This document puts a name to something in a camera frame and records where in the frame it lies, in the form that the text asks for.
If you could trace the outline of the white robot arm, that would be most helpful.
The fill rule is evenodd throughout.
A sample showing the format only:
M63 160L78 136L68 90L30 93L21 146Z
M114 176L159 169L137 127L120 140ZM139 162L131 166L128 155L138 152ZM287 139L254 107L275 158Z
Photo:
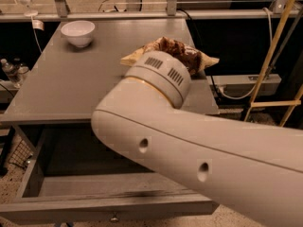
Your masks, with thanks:
M190 113L190 75L144 54L92 114L115 152L269 227L303 227L303 131Z

